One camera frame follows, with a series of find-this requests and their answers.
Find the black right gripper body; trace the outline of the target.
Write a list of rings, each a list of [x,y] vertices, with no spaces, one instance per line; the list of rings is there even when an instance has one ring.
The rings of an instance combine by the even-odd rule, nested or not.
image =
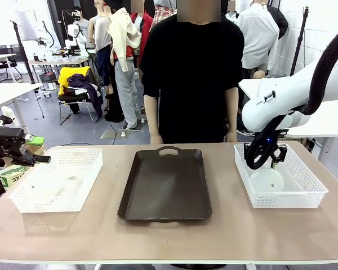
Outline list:
[[[270,156],[276,149],[278,143],[278,137],[280,132],[273,132],[269,133],[258,133],[257,137],[260,139],[260,146],[259,146],[259,155],[268,155]]]

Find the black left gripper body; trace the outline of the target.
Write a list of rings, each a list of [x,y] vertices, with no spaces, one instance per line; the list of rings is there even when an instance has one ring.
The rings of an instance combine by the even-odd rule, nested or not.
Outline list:
[[[20,150],[25,143],[25,133],[21,128],[0,126],[0,167],[4,167],[4,157],[11,159],[13,165],[25,165],[24,152]]]

